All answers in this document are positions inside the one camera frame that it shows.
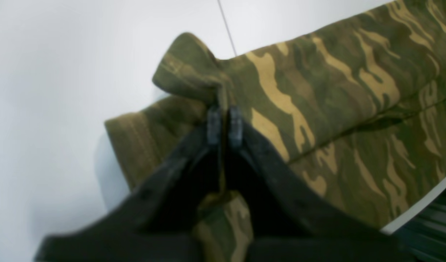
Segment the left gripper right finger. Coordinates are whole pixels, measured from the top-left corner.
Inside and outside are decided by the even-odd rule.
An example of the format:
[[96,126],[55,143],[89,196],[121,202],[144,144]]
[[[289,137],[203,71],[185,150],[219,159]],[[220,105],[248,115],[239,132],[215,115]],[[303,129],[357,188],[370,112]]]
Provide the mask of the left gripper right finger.
[[226,186],[247,202],[253,228],[246,262],[415,261],[398,238],[351,218],[298,179],[237,107],[226,116]]

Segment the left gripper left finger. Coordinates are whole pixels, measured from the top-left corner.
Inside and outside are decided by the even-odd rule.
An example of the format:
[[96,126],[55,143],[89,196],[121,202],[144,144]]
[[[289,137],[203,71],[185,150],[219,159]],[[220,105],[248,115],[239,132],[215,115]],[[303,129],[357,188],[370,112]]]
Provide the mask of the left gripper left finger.
[[36,262],[204,262],[191,234],[197,207],[219,189],[221,110],[191,131],[116,209],[69,234],[45,237]]

